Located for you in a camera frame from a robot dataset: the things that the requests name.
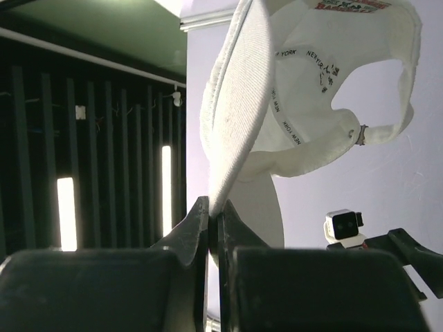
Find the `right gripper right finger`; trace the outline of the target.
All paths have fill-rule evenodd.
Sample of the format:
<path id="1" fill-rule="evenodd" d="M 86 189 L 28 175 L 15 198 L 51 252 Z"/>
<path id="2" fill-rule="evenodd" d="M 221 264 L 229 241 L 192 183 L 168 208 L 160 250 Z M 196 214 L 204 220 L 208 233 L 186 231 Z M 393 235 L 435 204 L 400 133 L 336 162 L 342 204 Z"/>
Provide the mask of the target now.
<path id="1" fill-rule="evenodd" d="M 227 203 L 216 220 L 223 331 L 427 331 L 390 253 L 268 246 Z"/>

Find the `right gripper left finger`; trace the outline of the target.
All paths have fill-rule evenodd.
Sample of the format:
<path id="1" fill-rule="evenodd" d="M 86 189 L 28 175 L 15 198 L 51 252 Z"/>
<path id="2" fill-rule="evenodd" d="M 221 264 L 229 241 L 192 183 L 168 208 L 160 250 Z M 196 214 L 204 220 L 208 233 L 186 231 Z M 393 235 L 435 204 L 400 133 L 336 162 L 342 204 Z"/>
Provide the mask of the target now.
<path id="1" fill-rule="evenodd" d="M 22 250 L 1 265 L 2 331 L 203 331 L 208 199 L 149 248 Z"/>

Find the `white cap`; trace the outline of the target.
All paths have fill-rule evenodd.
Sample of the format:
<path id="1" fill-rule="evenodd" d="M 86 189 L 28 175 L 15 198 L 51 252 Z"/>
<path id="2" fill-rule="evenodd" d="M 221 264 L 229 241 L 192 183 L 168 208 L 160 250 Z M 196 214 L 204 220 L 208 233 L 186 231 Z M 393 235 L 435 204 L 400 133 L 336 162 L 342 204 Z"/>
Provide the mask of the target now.
<path id="1" fill-rule="evenodd" d="M 421 27 L 409 1 L 240 1 L 201 104 L 209 215 L 230 201 L 261 240 L 283 247 L 272 178 L 310 173 L 409 125 Z M 403 66 L 397 123 L 368 127 L 332 108 L 353 71 L 389 59 Z"/>

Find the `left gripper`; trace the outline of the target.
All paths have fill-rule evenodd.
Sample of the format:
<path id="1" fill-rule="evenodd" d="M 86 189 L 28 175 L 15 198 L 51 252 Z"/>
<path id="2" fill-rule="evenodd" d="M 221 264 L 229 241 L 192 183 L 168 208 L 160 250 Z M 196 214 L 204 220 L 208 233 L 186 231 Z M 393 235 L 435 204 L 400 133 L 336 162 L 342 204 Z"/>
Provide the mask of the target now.
<path id="1" fill-rule="evenodd" d="M 367 238 L 362 234 L 335 239 L 327 234 L 329 250 L 382 250 L 394 255 L 402 266 L 412 266 L 438 299 L 442 299 L 442 255 L 418 243 L 403 228 Z"/>

